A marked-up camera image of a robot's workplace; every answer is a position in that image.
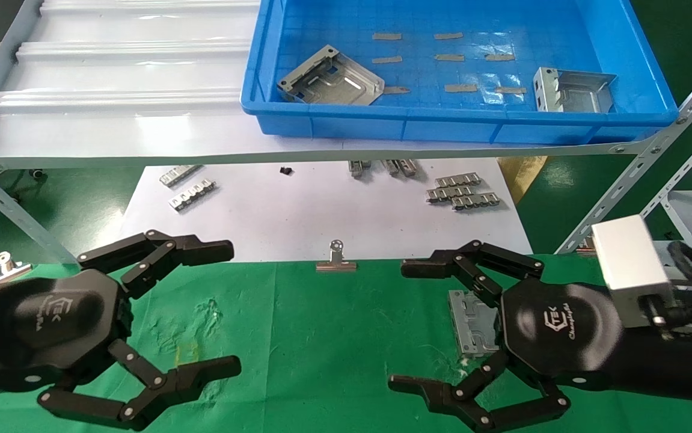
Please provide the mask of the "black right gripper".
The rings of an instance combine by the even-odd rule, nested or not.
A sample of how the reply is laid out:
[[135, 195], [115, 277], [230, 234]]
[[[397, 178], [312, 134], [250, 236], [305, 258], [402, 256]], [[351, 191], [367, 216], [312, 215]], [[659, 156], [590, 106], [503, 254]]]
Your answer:
[[[503, 292], [484, 269], [520, 282]], [[478, 239], [456, 250], [434, 250], [426, 259], [403, 260], [403, 277], [455, 277], [486, 306], [500, 306], [506, 351], [488, 356], [456, 385], [392, 375], [389, 389], [423, 398], [430, 412], [457, 417], [473, 432], [506, 432], [562, 417], [571, 401], [557, 384], [606, 386], [604, 365], [623, 336], [610, 295], [593, 284], [541, 282], [543, 270], [541, 261]], [[540, 398], [492, 410], [477, 403], [479, 394], [516, 367]]]

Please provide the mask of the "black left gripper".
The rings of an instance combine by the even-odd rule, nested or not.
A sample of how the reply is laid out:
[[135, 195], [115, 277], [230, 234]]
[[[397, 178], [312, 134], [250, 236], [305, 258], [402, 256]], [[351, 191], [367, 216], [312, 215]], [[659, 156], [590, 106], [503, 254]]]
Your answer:
[[[38, 397], [53, 416], [145, 430], [169, 407], [197, 400], [206, 384], [238, 376], [242, 367], [239, 357], [230, 355], [162, 373], [124, 342], [133, 318], [127, 298], [142, 298], [180, 265], [233, 258], [228, 239], [203, 242], [195, 234], [149, 230], [80, 253], [84, 271], [72, 277], [0, 283], [0, 392], [30, 392], [59, 382]], [[121, 287], [107, 274], [123, 268], [129, 270]], [[137, 397], [123, 402], [74, 392], [75, 384], [90, 383], [114, 361], [143, 384]]]

